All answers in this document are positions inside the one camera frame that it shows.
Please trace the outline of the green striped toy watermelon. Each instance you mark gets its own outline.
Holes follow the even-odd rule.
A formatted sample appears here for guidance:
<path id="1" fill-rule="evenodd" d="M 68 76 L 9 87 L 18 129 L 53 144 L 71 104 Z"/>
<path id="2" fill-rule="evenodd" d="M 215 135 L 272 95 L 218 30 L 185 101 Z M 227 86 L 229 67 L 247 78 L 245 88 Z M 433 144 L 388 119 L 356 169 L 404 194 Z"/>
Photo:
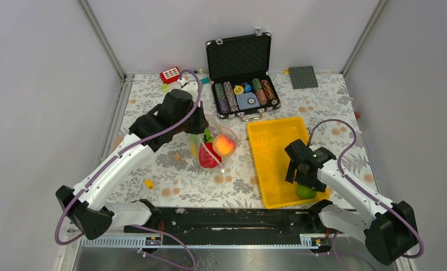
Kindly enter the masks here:
<path id="1" fill-rule="evenodd" d="M 211 131 L 207 128 L 203 135 L 203 142 L 204 143 L 212 143 L 214 140 L 214 136 L 212 136 Z"/>

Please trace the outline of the green toy lime front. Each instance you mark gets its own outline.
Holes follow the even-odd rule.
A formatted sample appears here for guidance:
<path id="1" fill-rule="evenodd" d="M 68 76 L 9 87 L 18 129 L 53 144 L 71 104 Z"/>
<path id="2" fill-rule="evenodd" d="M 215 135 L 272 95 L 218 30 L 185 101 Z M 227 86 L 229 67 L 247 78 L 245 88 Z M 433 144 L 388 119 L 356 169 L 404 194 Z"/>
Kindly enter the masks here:
<path id="1" fill-rule="evenodd" d="M 299 185 L 296 189 L 298 197 L 302 200 L 313 199 L 317 196 L 318 191 Z"/>

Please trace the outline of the orange toy peach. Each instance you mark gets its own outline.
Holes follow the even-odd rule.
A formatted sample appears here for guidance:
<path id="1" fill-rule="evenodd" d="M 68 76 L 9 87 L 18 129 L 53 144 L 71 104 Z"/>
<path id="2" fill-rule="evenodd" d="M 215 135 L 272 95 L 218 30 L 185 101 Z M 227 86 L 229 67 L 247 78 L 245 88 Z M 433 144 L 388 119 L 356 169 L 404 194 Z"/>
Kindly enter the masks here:
<path id="1" fill-rule="evenodd" d="M 213 140 L 212 149 L 220 157 L 227 157 L 235 151 L 236 143 L 227 135 L 219 134 Z"/>

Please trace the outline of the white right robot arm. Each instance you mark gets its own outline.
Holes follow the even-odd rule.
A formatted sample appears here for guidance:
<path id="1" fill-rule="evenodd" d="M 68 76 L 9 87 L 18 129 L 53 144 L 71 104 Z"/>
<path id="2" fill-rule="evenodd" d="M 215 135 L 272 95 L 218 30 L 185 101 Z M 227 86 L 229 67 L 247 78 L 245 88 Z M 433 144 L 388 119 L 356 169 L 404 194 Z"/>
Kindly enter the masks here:
<path id="1" fill-rule="evenodd" d="M 405 201 L 395 203 L 371 190 L 353 174 L 347 173 L 336 157 L 324 147 L 312 150 L 302 140 L 285 149 L 290 158 L 285 180 L 322 192 L 334 189 L 354 211 L 329 200 L 320 200 L 308 210 L 308 225 L 321 233 L 330 228 L 362 242 L 381 264 L 390 265 L 416 245 L 417 224 L 413 208 Z"/>

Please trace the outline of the yellow toy banana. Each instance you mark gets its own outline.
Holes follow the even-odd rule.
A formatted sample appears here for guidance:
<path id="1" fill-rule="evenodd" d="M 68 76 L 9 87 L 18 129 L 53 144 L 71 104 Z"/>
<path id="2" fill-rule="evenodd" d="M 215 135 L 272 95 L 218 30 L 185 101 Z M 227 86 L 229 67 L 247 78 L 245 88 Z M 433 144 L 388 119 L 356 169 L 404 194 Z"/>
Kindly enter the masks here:
<path id="1" fill-rule="evenodd" d="M 191 134 L 190 135 L 190 150 L 192 153 L 192 156 L 194 158 L 198 158 L 199 154 L 199 136 Z"/>

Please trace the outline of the clear zip top bag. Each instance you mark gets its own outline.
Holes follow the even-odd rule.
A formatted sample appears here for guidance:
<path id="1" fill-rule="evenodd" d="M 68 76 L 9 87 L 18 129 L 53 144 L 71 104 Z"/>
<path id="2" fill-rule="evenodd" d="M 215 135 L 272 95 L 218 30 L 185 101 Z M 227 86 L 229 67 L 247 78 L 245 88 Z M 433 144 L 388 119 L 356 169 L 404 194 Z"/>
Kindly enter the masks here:
<path id="1" fill-rule="evenodd" d="M 196 172 L 225 171 L 236 153 L 239 138 L 227 126 L 221 125 L 210 115 L 206 115 L 209 126 L 198 135 L 190 134 L 190 151 Z"/>

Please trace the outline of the red toy pepper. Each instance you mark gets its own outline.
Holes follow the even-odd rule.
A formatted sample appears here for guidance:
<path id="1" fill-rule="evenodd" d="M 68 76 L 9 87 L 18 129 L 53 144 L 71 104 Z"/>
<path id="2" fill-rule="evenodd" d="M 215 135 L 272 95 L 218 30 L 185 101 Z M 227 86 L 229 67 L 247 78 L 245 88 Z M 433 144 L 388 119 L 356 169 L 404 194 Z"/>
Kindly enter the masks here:
<path id="1" fill-rule="evenodd" d="M 203 168 L 215 168 L 222 162 L 222 158 L 212 149 L 212 143 L 204 143 L 199 147 L 199 163 Z"/>

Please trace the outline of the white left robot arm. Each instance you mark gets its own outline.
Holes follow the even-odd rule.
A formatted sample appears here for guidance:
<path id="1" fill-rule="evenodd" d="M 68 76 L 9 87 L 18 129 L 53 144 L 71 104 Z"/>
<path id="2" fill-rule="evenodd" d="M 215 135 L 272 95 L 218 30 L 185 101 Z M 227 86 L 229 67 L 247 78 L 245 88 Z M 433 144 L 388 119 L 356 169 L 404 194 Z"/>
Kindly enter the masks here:
<path id="1" fill-rule="evenodd" d="M 130 126 L 120 145 L 97 169 L 74 187 L 55 193 L 69 218 L 89 240 L 108 229 L 139 225 L 152 232 L 159 226 L 158 210 L 148 200 L 111 203 L 109 196 L 127 176 L 178 133 L 200 134 L 209 126 L 201 101 L 184 90 L 166 93 L 163 101 Z"/>

